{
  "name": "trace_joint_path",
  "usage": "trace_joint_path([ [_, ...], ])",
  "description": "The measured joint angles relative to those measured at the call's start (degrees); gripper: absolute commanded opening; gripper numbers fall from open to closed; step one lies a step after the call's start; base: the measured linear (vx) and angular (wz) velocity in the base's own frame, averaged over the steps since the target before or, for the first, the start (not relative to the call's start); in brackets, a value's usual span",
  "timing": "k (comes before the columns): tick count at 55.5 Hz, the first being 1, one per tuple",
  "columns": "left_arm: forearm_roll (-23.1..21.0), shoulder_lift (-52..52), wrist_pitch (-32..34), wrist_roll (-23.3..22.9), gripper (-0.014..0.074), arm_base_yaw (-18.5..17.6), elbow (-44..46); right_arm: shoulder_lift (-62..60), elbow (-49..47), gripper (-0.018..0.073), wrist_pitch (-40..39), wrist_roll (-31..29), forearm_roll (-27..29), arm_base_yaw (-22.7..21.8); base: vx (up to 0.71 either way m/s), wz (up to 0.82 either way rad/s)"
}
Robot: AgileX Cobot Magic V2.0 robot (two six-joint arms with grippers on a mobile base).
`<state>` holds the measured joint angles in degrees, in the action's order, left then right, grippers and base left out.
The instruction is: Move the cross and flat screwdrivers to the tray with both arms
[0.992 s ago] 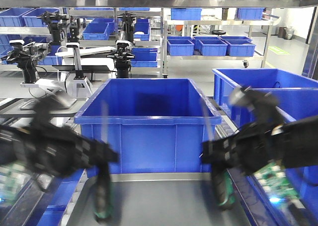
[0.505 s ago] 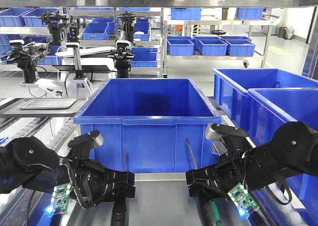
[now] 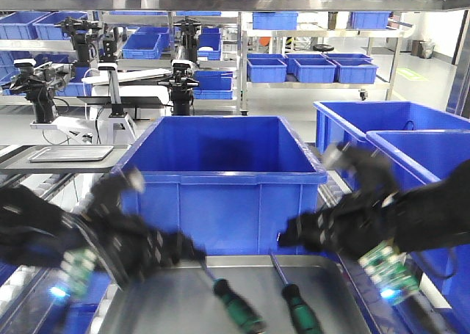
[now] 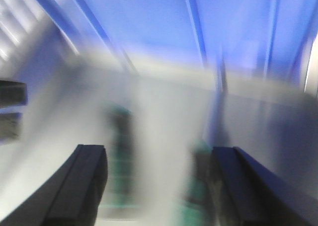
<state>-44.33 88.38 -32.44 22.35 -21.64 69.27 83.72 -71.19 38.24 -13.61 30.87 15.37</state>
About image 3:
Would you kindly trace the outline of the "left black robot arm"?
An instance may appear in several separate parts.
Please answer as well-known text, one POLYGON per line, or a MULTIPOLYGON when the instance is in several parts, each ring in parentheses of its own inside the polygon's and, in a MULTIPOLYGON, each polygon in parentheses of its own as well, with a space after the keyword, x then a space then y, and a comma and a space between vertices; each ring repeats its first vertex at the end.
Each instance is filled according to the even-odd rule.
POLYGON ((67 251, 89 247, 98 269, 120 287, 181 260, 205 261, 206 252, 179 230, 165 232, 120 207, 124 191, 143 192, 134 168, 100 178, 84 205, 66 212, 23 185, 1 188, 1 260, 12 265, 58 268, 67 251))

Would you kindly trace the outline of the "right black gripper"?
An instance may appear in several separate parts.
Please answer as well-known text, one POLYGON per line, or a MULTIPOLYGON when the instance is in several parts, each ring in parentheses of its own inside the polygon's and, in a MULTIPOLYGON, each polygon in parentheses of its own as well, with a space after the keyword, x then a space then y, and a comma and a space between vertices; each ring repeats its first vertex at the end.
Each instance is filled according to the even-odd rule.
POLYGON ((331 208, 289 219, 278 234, 278 246, 303 246, 311 252, 327 250, 359 259, 393 239, 396 228, 386 200, 398 193, 398 186, 390 161, 377 152, 340 142, 328 146, 323 162, 353 173, 358 189, 343 195, 331 208))

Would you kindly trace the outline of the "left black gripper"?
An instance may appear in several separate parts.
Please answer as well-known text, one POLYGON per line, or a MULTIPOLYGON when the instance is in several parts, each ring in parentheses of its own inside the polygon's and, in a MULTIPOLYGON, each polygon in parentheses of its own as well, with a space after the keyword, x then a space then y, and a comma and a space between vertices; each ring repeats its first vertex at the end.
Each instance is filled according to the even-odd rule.
POLYGON ((143 279, 158 268, 181 261, 206 262, 206 251, 181 231, 165 233, 137 214, 125 214, 120 197, 128 190, 145 190, 145 179, 138 169, 100 178, 87 193, 79 215, 83 236, 116 284, 126 286, 133 279, 143 279))

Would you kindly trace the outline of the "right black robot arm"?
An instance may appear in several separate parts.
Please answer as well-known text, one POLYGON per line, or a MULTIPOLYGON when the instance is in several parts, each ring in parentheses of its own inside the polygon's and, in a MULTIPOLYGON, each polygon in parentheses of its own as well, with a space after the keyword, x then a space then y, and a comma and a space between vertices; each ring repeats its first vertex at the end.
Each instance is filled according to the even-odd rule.
POLYGON ((331 208, 303 212, 288 220, 279 247, 301 245, 358 260, 381 242, 401 253, 469 243, 469 162, 438 182, 403 191, 390 160, 348 143, 330 145, 323 163, 353 172, 358 190, 331 208))

